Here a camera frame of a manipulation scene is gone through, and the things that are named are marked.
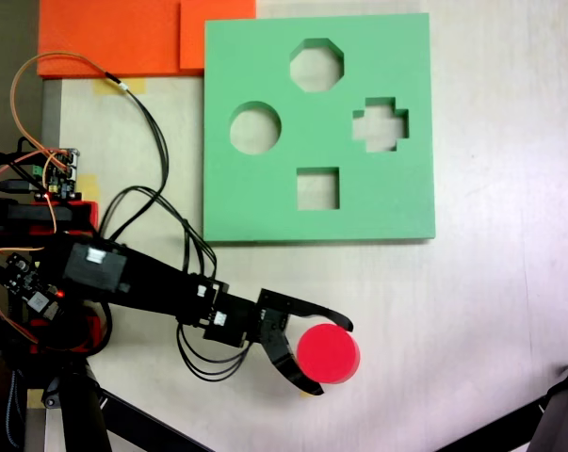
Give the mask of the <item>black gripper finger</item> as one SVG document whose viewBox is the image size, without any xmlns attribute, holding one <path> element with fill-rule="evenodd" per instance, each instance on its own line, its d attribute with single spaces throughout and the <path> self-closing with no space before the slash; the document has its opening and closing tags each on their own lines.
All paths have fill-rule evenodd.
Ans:
<svg viewBox="0 0 568 452">
<path fill-rule="evenodd" d="M 264 324 L 260 342 L 270 362 L 292 385 L 311 396 L 322 396 L 322 386 L 307 377 L 300 369 L 285 333 L 276 324 Z"/>
<path fill-rule="evenodd" d="M 285 304 L 287 306 L 287 311 L 291 315 L 298 317 L 320 316 L 327 318 L 328 320 L 332 321 L 332 323 L 334 323 L 338 327 L 341 327 L 345 331 L 353 332 L 354 330 L 352 321 L 347 316 L 342 315 L 337 311 L 302 299 L 296 299 L 288 296 L 285 296 L 284 298 Z"/>
</svg>

